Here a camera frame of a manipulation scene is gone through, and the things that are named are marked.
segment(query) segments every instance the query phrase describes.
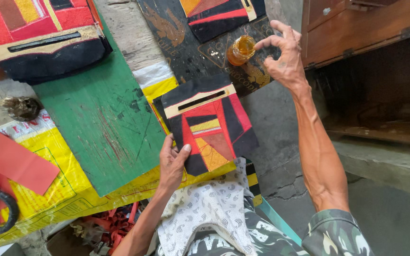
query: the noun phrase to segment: red paper strip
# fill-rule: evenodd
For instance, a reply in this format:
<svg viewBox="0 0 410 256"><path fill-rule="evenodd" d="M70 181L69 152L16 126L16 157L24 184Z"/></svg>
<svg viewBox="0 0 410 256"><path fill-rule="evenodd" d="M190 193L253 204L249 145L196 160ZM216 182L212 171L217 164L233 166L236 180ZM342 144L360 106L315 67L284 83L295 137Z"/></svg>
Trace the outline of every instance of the red paper strip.
<svg viewBox="0 0 410 256"><path fill-rule="evenodd" d="M60 169L0 133L0 174L43 195Z"/></svg>

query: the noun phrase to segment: white patterned cloth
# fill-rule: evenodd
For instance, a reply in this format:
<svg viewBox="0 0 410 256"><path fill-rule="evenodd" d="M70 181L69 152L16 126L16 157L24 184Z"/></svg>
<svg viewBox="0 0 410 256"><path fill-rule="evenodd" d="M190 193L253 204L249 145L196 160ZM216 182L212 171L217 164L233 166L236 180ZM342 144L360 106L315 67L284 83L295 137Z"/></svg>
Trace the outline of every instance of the white patterned cloth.
<svg viewBox="0 0 410 256"><path fill-rule="evenodd" d="M237 158L234 163L236 170L178 189L171 196L158 224L165 256L184 255L196 232L209 229L245 255L257 255L243 206L244 195L254 197L246 177L246 159Z"/></svg>

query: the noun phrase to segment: scissor handle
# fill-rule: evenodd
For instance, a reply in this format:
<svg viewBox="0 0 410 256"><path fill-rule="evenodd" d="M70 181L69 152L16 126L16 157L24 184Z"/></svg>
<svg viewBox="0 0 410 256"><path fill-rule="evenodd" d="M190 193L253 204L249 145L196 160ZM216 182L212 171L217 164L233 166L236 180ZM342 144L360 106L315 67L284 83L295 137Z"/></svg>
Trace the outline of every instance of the scissor handle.
<svg viewBox="0 0 410 256"><path fill-rule="evenodd" d="M0 234L10 230L17 222L20 210L18 209L17 201L9 194L0 190L0 199L9 208L9 218L4 226L0 226Z"/></svg>

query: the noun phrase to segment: camouflage shirt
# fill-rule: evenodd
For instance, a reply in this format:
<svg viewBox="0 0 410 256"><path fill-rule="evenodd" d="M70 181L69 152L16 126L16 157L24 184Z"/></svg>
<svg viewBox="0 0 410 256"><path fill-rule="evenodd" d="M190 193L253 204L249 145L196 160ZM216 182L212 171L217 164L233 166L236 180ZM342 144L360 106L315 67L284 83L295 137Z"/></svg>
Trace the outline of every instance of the camouflage shirt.
<svg viewBox="0 0 410 256"><path fill-rule="evenodd" d="M279 231L254 212L245 200L246 225L258 255L279 256L373 256L357 222L349 212L323 210L308 223L302 246ZM163 256L159 245L152 254ZM243 256L211 228L197 232L185 255L187 256Z"/></svg>

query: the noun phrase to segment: wooden cabinet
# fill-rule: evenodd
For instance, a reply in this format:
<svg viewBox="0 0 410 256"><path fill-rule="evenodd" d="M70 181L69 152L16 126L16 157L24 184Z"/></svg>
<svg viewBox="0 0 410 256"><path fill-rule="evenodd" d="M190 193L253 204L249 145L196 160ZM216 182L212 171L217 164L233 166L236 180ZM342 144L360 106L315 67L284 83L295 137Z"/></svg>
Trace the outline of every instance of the wooden cabinet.
<svg viewBox="0 0 410 256"><path fill-rule="evenodd" d="M302 34L303 66L324 66L410 36L410 0L304 0Z"/></svg>

